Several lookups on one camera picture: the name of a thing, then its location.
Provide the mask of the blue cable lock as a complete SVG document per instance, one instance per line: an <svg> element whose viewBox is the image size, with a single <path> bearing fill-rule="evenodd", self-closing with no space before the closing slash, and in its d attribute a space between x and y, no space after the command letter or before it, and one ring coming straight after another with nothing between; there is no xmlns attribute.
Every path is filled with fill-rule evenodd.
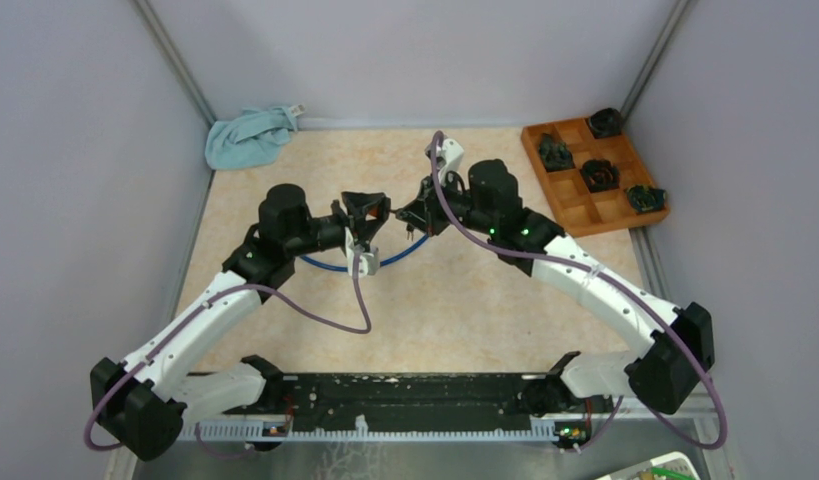
<svg viewBox="0 0 819 480"><path fill-rule="evenodd" d="M427 235L423 235L419 240L415 241L412 245L410 245L409 247L407 247L406 249L404 249L400 253L397 253L395 255L392 255L392 256L382 260L380 262L380 266L381 267L389 266L389 265L392 265L392 264L406 258L407 256L414 253L417 249L419 249L422 245L424 245L427 242L428 239L429 239L429 237ZM313 259L313 258L311 258L309 256L301 256L300 259L302 261L304 261L305 263L307 263L307 264L309 264L309 265L311 265L313 267L322 269L322 270L331 271L331 272L339 272L339 273L346 273L348 271L348 268L346 266L339 266L339 265L324 263L324 262L321 262L319 260Z"/></svg>

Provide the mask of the orange black padlock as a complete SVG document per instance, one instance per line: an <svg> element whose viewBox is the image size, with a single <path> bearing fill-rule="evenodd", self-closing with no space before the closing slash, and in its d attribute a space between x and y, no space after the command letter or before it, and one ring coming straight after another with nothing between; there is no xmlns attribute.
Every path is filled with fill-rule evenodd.
<svg viewBox="0 0 819 480"><path fill-rule="evenodd" d="M373 205L366 213L366 220L368 222L384 223L387 221L389 215L388 207L382 202Z"/></svg>

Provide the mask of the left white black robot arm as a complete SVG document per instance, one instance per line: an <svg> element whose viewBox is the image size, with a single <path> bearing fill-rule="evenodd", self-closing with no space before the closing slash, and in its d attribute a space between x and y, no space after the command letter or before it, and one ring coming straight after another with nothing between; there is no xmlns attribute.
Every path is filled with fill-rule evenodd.
<svg viewBox="0 0 819 480"><path fill-rule="evenodd" d="M168 450L183 427L231 408L251 405L277 411L285 388L260 357L208 376L190 378L193 366L226 333L270 299L337 330L366 335L372 320L360 279L379 266L371 242L390 214L384 193L342 193L326 216L315 217L296 184L271 187L258 206L258 220L190 307L147 343L115 362L102 358L90 372L93 410L82 433L95 452L125 447L141 460ZM339 249L348 261L363 326L350 327L314 314L280 290L297 258Z"/></svg>

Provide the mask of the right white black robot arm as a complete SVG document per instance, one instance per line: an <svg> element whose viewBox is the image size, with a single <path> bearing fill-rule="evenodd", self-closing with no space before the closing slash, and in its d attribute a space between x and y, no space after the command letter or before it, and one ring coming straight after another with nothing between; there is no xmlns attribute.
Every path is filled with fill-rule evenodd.
<svg viewBox="0 0 819 480"><path fill-rule="evenodd" d="M563 363L548 385L549 401L561 412L575 411L587 397L631 395L674 414L714 364L707 309L696 302L681 308L607 268L560 225L524 206L516 177L499 159L473 165L466 184L454 172L438 183L424 178L416 199L396 216L430 236L451 225L487 235L501 261L571 296L624 340L624 352L576 354Z"/></svg>

